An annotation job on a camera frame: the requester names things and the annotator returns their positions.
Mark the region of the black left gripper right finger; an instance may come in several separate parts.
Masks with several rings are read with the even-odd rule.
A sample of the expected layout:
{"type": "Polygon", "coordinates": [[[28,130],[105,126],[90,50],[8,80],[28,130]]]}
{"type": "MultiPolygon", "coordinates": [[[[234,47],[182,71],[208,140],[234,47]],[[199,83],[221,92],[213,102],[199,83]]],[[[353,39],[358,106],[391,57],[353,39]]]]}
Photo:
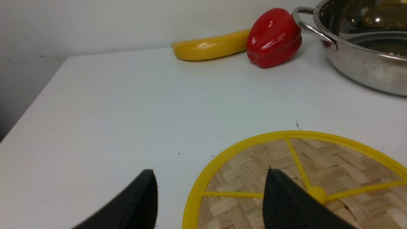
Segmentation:
{"type": "Polygon", "coordinates": [[[266,229],[353,229],[312,198],[285,173],[270,168],[263,198],[266,229]]]}

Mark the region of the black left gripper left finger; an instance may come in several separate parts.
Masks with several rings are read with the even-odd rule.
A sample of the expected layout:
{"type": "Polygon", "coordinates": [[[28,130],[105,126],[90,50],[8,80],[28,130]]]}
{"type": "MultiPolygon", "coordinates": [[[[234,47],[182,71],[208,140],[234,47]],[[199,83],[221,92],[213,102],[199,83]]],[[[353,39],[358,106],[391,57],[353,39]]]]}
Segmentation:
{"type": "Polygon", "coordinates": [[[158,185],[154,171],[142,171],[121,193],[76,229],[154,229],[158,185]]]}

